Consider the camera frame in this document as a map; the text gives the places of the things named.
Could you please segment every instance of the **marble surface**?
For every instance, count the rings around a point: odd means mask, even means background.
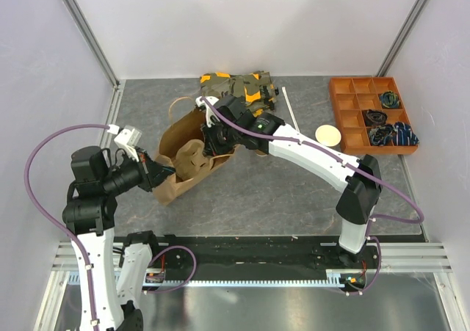
[[[300,130],[314,139],[322,124],[334,125],[327,76],[277,77],[286,87]],[[126,82],[117,124],[143,131],[139,145],[153,154],[170,125],[168,108],[178,97],[199,93],[198,79],[151,79]],[[276,115],[291,123],[282,93]],[[184,100],[173,108],[175,119],[192,109]],[[398,156],[378,156],[383,179],[408,193]],[[259,157],[240,149],[224,167],[169,206],[152,194],[132,189],[121,195],[115,215],[116,234],[138,230],[187,236],[213,235],[338,235],[341,218],[335,206],[340,197],[326,182],[295,164],[273,156]],[[413,209],[384,190],[376,212],[414,218]],[[417,225],[379,221],[373,234],[418,234]]]

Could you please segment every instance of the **paper bag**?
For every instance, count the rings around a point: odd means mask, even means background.
[[[234,150],[221,156],[203,156],[204,136],[200,127],[205,122],[205,112],[193,109],[163,133],[155,161],[175,167],[176,173],[153,190],[161,204],[171,203],[220,168],[233,155]]]

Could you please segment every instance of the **reflective metal surface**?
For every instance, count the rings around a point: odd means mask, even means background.
[[[79,287],[55,331],[79,324]],[[431,274],[382,274],[362,297],[321,288],[204,288],[142,296],[145,331],[450,330]]]

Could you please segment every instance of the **orange and camouflage fabric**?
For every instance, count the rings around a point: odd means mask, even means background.
[[[207,73],[200,78],[200,88],[202,96],[241,98],[255,116],[267,109],[273,111],[277,102],[278,90],[272,84],[271,75],[262,70],[245,75]]]

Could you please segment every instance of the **wooden tray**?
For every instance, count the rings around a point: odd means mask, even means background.
[[[391,90],[399,96],[399,108],[383,109],[379,95]],[[331,78],[330,97],[336,118],[336,126],[341,132],[341,151],[350,155],[387,154],[407,155],[414,153],[418,145],[395,146],[392,142],[385,146],[372,146],[369,130],[364,123],[363,110],[377,109],[387,114],[387,123],[398,121],[410,124],[403,99],[393,78]]]

